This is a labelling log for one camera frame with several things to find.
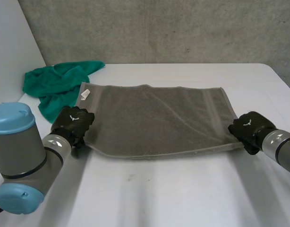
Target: gray towel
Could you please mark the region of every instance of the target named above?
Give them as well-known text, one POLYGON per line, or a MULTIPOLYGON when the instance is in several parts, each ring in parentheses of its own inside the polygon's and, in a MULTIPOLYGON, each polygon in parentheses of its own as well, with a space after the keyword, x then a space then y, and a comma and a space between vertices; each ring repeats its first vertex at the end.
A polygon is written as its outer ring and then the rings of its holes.
POLYGON ((77 106, 95 114, 88 146, 110 157, 156 158, 232 150, 236 115, 222 88, 99 86, 83 83, 77 106))

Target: concrete wall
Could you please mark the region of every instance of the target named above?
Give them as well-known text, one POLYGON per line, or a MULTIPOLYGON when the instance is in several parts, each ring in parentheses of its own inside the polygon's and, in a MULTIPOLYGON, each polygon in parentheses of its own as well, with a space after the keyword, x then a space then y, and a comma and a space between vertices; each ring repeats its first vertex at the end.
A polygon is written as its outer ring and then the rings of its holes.
POLYGON ((290 0, 19 0, 47 64, 270 65, 290 86, 290 0))
POLYGON ((0 0, 0 103, 23 95, 27 71, 45 66, 17 0, 0 0))

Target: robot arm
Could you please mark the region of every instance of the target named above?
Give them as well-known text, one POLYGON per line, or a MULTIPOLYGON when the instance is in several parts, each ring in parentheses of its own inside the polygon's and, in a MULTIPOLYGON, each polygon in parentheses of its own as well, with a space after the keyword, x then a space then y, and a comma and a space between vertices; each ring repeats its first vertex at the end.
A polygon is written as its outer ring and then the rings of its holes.
POLYGON ((43 202, 73 146, 94 121, 94 114, 64 107, 40 138, 30 108, 22 103, 0 104, 0 208, 14 214, 34 212, 43 202))
POLYGON ((257 112, 249 112, 235 119, 228 127, 245 150, 255 155, 262 150, 283 168, 290 172, 290 133, 279 130, 257 112))

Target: green towel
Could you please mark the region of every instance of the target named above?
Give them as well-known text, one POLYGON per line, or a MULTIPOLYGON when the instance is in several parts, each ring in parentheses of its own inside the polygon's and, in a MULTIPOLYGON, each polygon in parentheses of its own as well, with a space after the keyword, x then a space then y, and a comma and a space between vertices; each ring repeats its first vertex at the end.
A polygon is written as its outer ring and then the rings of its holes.
POLYGON ((39 110, 53 123, 62 107, 74 106, 82 82, 103 68, 101 61, 67 62, 35 69, 25 74, 23 91, 40 99, 39 110))

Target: white wall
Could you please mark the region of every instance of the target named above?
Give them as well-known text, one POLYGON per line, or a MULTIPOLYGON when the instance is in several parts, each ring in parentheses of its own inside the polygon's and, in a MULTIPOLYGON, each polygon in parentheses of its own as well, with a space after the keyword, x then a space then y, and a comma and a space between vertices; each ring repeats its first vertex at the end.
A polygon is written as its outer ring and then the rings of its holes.
POLYGON ((0 103, 23 95, 24 73, 45 66, 17 0, 0 0, 0 103))

